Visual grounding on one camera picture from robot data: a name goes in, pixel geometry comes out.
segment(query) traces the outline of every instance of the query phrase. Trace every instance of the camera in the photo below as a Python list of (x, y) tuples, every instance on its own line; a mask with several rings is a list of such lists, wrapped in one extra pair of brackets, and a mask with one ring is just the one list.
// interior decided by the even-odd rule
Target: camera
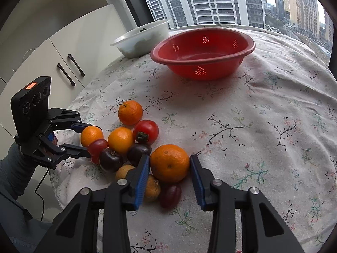
[(47, 116), (51, 81), (51, 77), (40, 76), (12, 97), (12, 115), (20, 141), (29, 139)]

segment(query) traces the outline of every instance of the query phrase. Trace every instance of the person's hand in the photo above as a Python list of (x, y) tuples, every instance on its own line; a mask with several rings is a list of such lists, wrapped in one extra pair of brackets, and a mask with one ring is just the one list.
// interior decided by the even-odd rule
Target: person's hand
[[(53, 144), (57, 145), (57, 137), (56, 137), (56, 136), (54, 136)], [(45, 148), (43, 148), (43, 149), (44, 149), (44, 151), (45, 151), (45, 153), (46, 153), (47, 155), (53, 156), (53, 154), (51, 154), (49, 151), (46, 151)]]

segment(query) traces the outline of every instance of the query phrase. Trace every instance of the metal screw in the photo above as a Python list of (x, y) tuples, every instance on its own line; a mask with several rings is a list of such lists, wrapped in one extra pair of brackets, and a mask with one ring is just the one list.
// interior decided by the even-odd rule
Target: metal screw
[(250, 189), (250, 192), (251, 192), (252, 194), (259, 194), (259, 193), (260, 193), (260, 190), (259, 190), (257, 187), (252, 187), (252, 188)]
[(120, 179), (117, 181), (117, 184), (119, 184), (120, 186), (124, 186), (127, 184), (127, 180), (126, 179)]
[(212, 181), (212, 184), (214, 184), (215, 186), (220, 186), (220, 185), (222, 185), (222, 180), (214, 179), (214, 180)]
[(81, 193), (82, 195), (88, 195), (89, 192), (90, 192), (89, 188), (82, 188), (80, 193)]

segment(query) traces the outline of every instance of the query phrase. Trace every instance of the cabinet door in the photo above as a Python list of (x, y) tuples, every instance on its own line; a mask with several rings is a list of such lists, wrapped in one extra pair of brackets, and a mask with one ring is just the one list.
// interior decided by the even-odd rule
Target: cabinet door
[[(71, 85), (70, 80), (57, 67), (57, 64), (61, 64), (65, 72), (74, 81), (75, 86)], [(0, 124), (12, 136), (16, 135), (16, 128), (12, 117), (11, 98), (39, 76), (52, 77), (49, 108), (67, 108), (83, 89), (83, 86), (67, 67), (50, 39), (45, 40), (14, 73), (0, 95)]]
[[(125, 33), (115, 7), (107, 5), (73, 21), (50, 40), (70, 70), (85, 87), (100, 71), (122, 54), (110, 44)], [(68, 57), (71, 55), (79, 68)]]
[(9, 134), (2, 125), (0, 125), (0, 160), (5, 158), (8, 153), (8, 149), (14, 142), (14, 138)]

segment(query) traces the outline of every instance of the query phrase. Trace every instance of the black handle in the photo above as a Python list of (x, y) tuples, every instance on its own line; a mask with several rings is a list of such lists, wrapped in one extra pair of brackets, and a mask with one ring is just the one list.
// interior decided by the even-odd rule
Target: black handle
[(72, 62), (75, 64), (75, 66), (77, 66), (77, 68), (79, 69), (80, 73), (81, 73), (81, 76), (84, 77), (84, 72), (82, 71), (82, 69), (80, 68), (80, 66), (76, 63), (74, 57), (71, 55), (71, 54), (68, 54), (68, 58), (70, 60), (72, 60)]
[(74, 87), (75, 86), (74, 81), (69, 77), (69, 75), (67, 74), (67, 72), (65, 72), (65, 70), (63, 69), (63, 67), (61, 66), (61, 64), (57, 64), (57, 67), (62, 70), (62, 72), (64, 73), (64, 75), (67, 76), (67, 78), (70, 81), (71, 85)]

